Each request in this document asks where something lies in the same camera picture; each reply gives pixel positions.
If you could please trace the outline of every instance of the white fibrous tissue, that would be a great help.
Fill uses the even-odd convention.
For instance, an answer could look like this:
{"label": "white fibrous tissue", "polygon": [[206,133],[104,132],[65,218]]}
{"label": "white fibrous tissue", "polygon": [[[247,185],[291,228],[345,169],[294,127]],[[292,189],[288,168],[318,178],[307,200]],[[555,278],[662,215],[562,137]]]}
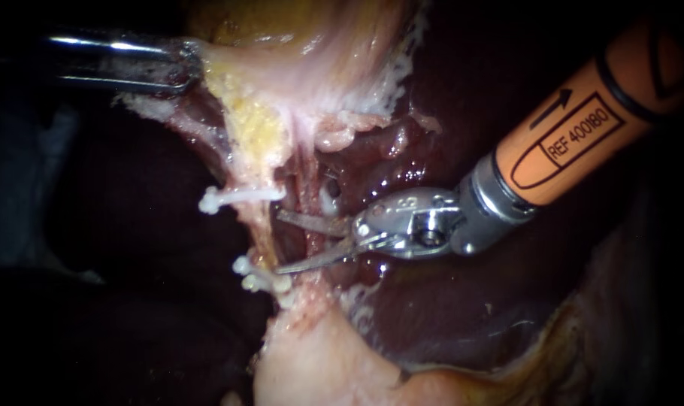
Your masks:
{"label": "white fibrous tissue", "polygon": [[310,162],[290,168],[307,171],[301,178],[315,183],[315,150],[339,151],[357,132],[389,126],[404,94],[401,82],[412,72],[413,49],[422,43],[427,26],[419,12],[404,31],[410,16],[403,2],[321,2],[315,10],[311,20],[301,21],[307,24],[303,35],[278,46],[256,46],[254,34],[244,41],[195,43],[204,70],[201,86],[219,102],[223,127],[190,114],[184,96],[120,98],[142,117],[163,122],[216,154],[212,165],[218,167],[213,169],[224,174],[225,187],[208,187],[198,209],[217,214],[231,205],[238,212],[253,240],[234,270],[244,276],[245,289],[267,291],[283,307],[290,277],[265,269],[279,262],[270,242],[269,203],[297,194],[299,207],[288,209],[333,215],[338,198],[324,190],[288,191],[275,177],[277,170],[292,157],[291,162]]}

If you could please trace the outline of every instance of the orange instrument shaft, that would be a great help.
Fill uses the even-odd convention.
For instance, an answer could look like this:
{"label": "orange instrument shaft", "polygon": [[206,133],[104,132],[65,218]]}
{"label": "orange instrument shaft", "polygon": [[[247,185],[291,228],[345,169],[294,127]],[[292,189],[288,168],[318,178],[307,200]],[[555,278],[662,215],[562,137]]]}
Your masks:
{"label": "orange instrument shaft", "polygon": [[684,47],[643,19],[563,83],[463,179],[450,238],[472,255],[684,105]]}

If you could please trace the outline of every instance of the printed arrow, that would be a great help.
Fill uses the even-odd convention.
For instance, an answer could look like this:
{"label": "printed arrow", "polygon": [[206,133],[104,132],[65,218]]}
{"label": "printed arrow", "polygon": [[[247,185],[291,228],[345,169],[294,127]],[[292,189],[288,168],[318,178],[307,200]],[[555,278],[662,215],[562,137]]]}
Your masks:
{"label": "printed arrow", "polygon": [[538,124],[542,123],[543,120],[545,120],[545,117],[548,117],[553,111],[555,111],[558,106],[562,106],[562,109],[565,109],[565,106],[567,105],[567,101],[570,100],[570,96],[573,94],[573,91],[570,89],[560,89],[560,94],[558,95],[558,99],[555,100],[548,108],[543,111],[543,113],[535,119],[530,124],[530,129],[535,128]]}

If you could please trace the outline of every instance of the ref 400180 label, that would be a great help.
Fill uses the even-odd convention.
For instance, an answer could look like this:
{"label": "ref 400180 label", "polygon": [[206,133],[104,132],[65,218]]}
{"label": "ref 400180 label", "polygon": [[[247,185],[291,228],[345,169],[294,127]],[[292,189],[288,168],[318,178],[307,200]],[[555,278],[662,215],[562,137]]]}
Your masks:
{"label": "ref 400180 label", "polygon": [[510,178],[520,189],[539,186],[624,124],[594,92],[520,156]]}

